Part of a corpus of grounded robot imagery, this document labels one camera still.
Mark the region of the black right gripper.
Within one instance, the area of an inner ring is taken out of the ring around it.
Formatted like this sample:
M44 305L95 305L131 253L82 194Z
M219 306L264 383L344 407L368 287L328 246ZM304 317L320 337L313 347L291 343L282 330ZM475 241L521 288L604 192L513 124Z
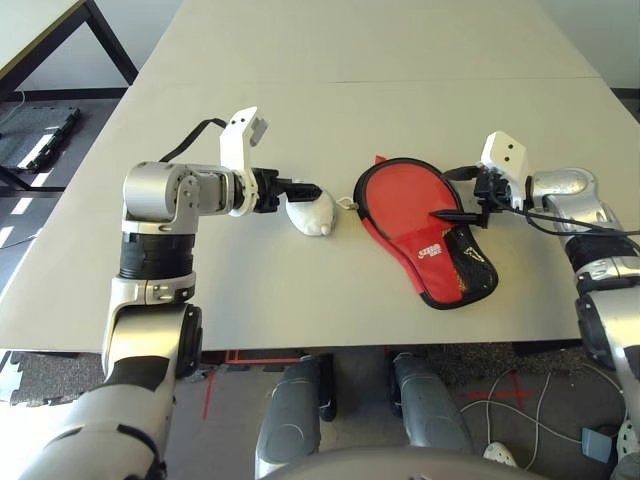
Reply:
M506 178L494 170L476 168L473 194L482 213L464 212L461 210L437 210L430 215L443 224L443 229L457 226L488 227L487 214L510 211L511 190Z

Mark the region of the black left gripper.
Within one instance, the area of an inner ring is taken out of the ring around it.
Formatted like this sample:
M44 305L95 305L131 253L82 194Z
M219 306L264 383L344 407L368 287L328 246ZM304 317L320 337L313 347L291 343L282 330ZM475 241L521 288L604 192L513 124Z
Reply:
M283 193L289 202L312 202L317 200L323 190L312 183L294 182L281 178L275 169L253 168L256 180L258 199L253 208L254 213L273 213L280 205L279 196Z

